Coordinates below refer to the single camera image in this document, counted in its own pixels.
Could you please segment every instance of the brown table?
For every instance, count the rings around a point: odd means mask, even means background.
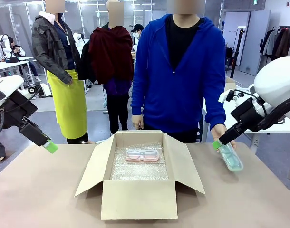
[[[31,146],[0,173],[0,228],[290,228],[290,192],[246,145],[236,174],[210,144],[188,147],[206,195],[178,185],[178,220],[101,221],[102,185],[74,198],[94,146]]]

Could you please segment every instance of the open cardboard box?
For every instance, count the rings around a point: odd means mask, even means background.
[[[158,142],[162,142],[168,180],[110,180],[116,147]],[[75,196],[102,182],[102,220],[178,219],[176,181],[204,194],[184,143],[161,131],[117,132],[93,150]]]
[[[224,91],[227,91],[229,89],[237,89],[236,81],[234,79],[231,79],[230,77],[226,77]]]

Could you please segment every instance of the maroon sweater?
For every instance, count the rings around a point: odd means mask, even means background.
[[[132,80],[134,70],[131,49],[131,36],[122,26],[111,30],[97,28],[93,31],[89,56],[99,85],[107,83],[112,77]]]

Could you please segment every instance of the bubble wrap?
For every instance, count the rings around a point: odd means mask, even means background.
[[[126,160],[126,151],[134,150],[158,150],[160,159],[158,161],[135,161]],[[111,171],[111,180],[120,181],[148,181],[148,180],[168,180],[165,158],[162,145],[144,144],[125,148],[116,147],[113,167]]]

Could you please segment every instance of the white hood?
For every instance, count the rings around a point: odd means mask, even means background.
[[[47,19],[52,25],[54,25],[55,15],[47,12],[39,12],[39,15]]]

